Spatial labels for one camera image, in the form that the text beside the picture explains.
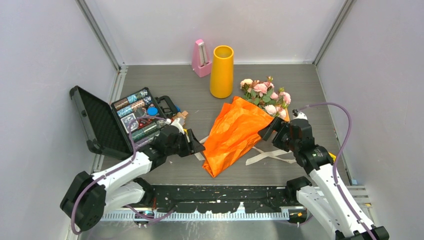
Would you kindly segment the pink flower bouquet orange wrap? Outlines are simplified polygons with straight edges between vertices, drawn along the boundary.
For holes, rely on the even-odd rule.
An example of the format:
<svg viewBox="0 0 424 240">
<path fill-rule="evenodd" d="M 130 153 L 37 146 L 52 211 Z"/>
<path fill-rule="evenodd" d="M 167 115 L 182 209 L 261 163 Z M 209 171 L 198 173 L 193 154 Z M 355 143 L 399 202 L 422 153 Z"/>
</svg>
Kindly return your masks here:
<svg viewBox="0 0 424 240">
<path fill-rule="evenodd" d="M 246 78 L 240 89 L 242 96 L 222 106 L 203 144 L 202 167 L 213 178 L 249 152 L 261 139 L 258 132 L 275 117 L 290 119 L 291 95 L 283 87 L 276 88 L 272 76 L 266 80 Z"/>
</svg>

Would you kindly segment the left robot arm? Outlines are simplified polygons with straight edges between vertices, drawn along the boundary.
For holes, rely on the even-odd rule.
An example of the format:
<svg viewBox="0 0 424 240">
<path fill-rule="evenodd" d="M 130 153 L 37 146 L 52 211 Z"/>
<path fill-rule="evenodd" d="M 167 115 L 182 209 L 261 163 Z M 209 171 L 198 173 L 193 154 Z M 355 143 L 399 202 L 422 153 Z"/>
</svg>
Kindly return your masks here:
<svg viewBox="0 0 424 240">
<path fill-rule="evenodd" d="M 79 235 L 93 228 L 109 211 L 133 203 L 148 207 L 154 199 L 151 186 L 135 179 L 162 165 L 168 156 L 183 158 L 205 149 L 191 129 L 166 125 L 152 142 L 121 163 L 96 174 L 78 173 L 60 209 L 70 218 L 72 232 Z"/>
</svg>

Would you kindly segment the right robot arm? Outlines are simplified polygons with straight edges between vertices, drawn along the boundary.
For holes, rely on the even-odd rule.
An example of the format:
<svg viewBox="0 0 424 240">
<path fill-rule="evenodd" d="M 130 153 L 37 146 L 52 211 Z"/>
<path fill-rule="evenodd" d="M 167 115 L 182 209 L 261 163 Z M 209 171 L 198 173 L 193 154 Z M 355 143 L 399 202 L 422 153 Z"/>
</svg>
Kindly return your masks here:
<svg viewBox="0 0 424 240">
<path fill-rule="evenodd" d="M 376 226 L 359 207 L 337 171 L 326 148 L 315 143 L 312 126 L 300 113 L 291 121 L 279 117 L 258 134 L 274 147 L 291 151 L 297 164 L 309 176 L 287 181 L 285 198 L 291 205 L 303 205 L 332 240 L 388 240 L 384 226 Z"/>
</svg>

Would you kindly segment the cream ribbon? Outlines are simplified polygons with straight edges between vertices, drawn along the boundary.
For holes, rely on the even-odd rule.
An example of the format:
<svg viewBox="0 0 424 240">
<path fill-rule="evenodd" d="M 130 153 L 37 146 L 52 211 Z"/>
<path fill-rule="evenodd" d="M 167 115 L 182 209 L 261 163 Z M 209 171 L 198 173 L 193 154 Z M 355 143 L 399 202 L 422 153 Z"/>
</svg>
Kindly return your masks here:
<svg viewBox="0 0 424 240">
<path fill-rule="evenodd" d="M 231 166 L 233 163 L 235 163 L 238 159 L 240 159 L 245 153 L 247 153 L 250 149 L 254 149 L 254 150 L 258 150 L 259 154 L 248 158 L 246 160 L 246 165 L 251 165 L 254 163 L 259 162 L 260 160 L 264 159 L 264 158 L 272 158 L 272 159 L 276 159 L 276 160 L 280 160 L 289 164 L 293 164 L 296 161 L 294 159 L 283 159 L 280 158 L 280 155 L 285 155 L 288 153 L 291 153 L 291 151 L 285 151 L 285 150 L 274 150 L 274 151 L 263 151 L 260 150 L 259 148 L 255 147 L 255 144 L 257 142 L 259 142 L 260 137 L 258 135 L 256 136 L 252 136 L 249 137 L 247 140 L 238 140 L 237 144 L 236 144 L 236 148 L 239 149 L 240 147 L 244 147 L 244 150 L 235 157 L 235 160 L 230 161 L 230 163 L 227 163 L 226 165 L 229 167 Z"/>
</svg>

